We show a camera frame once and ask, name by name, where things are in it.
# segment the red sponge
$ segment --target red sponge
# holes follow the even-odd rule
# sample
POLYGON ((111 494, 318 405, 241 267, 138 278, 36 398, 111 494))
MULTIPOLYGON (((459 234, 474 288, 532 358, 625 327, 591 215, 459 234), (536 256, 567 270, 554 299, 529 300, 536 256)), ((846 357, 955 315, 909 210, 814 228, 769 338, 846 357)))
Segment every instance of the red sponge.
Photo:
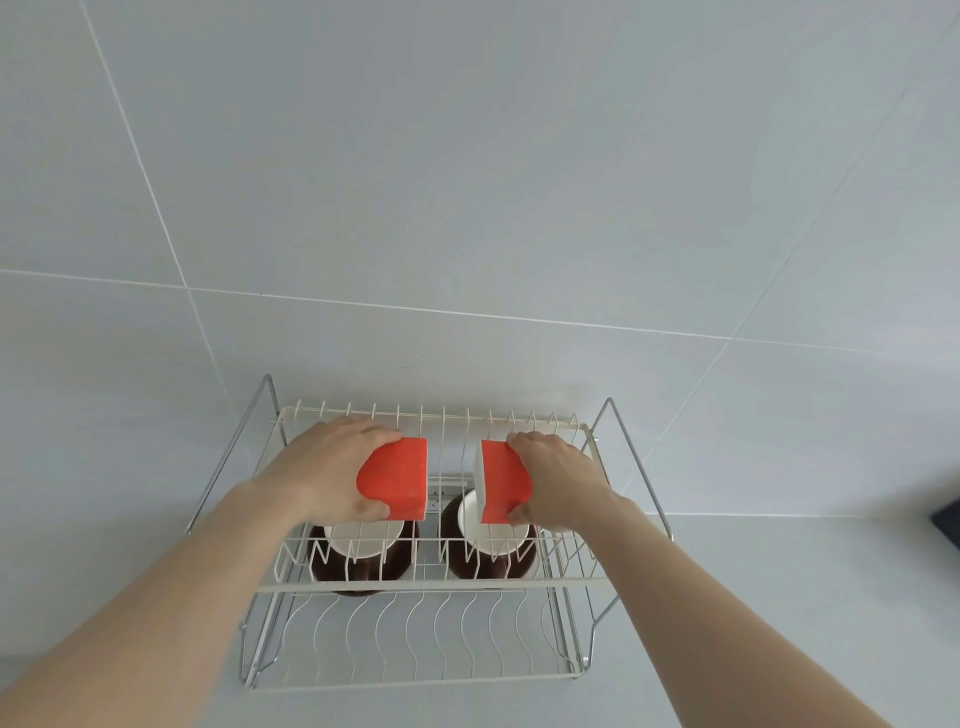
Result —
POLYGON ((426 515, 426 440, 405 437, 377 448, 357 474, 361 495, 390 506, 390 521, 426 515))
POLYGON ((481 440, 473 464, 481 523, 506 523, 507 515, 533 494, 530 474, 504 442, 481 440))

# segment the hand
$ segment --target hand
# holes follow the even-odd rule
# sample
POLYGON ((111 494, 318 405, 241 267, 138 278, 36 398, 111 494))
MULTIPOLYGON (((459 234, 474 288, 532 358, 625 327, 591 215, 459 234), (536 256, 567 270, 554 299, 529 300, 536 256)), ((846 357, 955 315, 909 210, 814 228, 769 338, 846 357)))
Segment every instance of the hand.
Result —
POLYGON ((507 445, 519 455, 533 482, 530 499, 509 516, 512 525, 535 523, 552 531, 580 524, 615 493, 603 468, 557 435, 511 432, 507 445))
POLYGON ((373 420, 317 423, 284 448, 254 479, 290 502, 298 522, 333 525, 383 521, 390 507, 357 490, 357 474, 377 448, 402 437, 373 420))

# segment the dish rack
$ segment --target dish rack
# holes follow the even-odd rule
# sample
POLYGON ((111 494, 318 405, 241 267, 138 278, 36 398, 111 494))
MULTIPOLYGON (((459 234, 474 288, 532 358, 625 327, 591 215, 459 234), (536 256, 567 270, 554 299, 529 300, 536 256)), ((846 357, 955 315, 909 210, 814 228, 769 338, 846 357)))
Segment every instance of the dish rack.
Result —
POLYGON ((238 675, 251 690, 576 678, 589 670, 597 627, 619 599, 578 535, 537 528, 536 561, 519 579, 460 579, 446 563, 440 514, 472 489, 470 467, 481 439, 502 440, 511 430, 557 434, 597 460, 621 493, 639 475, 662 530, 673 537, 612 399, 604 402, 590 426, 575 415, 543 418, 533 412, 518 417, 514 412, 451 412, 445 407, 408 411, 377 404, 357 408, 351 402, 332 407, 325 401, 319 407, 302 401, 281 407, 270 375, 260 381, 187 533, 213 502, 211 494, 235 450, 245 449, 249 456, 252 413, 265 389, 272 405, 266 423, 270 429, 255 473, 317 422, 341 415, 369 417, 427 439, 428 500, 413 543, 412 566, 397 581, 350 581, 346 575, 343 581, 318 581, 311 559, 325 559, 326 554, 319 541, 309 538, 311 525, 295 528, 284 539, 239 627, 238 675), (605 462, 597 445, 598 427, 611 422, 605 418, 608 411, 622 437, 623 457, 615 463, 609 456, 605 462), (237 449, 241 440, 243 447, 237 449), (380 591, 352 595, 371 590, 380 591))

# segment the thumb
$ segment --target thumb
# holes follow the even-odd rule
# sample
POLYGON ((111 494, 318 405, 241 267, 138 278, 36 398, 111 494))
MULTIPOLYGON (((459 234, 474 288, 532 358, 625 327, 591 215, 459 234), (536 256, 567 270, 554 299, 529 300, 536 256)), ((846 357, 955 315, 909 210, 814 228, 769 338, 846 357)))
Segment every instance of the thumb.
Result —
POLYGON ((507 514, 507 523, 510 525, 524 525, 526 523, 532 523, 533 519, 530 518, 529 504, 529 501, 526 503, 520 503, 519 506, 507 514))
POLYGON ((356 520, 363 522, 386 521, 390 518, 390 506, 382 500, 361 498, 356 506, 356 520))

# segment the person's right hand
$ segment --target person's right hand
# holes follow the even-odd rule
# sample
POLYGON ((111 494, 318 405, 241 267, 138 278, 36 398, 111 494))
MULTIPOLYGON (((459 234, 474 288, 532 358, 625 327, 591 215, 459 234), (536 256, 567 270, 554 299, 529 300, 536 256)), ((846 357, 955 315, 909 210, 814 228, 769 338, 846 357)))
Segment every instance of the person's right hand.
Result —
POLYGON ((533 483, 530 499, 510 514, 512 525, 576 531, 589 513, 616 497, 600 464, 557 435, 511 432, 507 445, 519 455, 533 483))

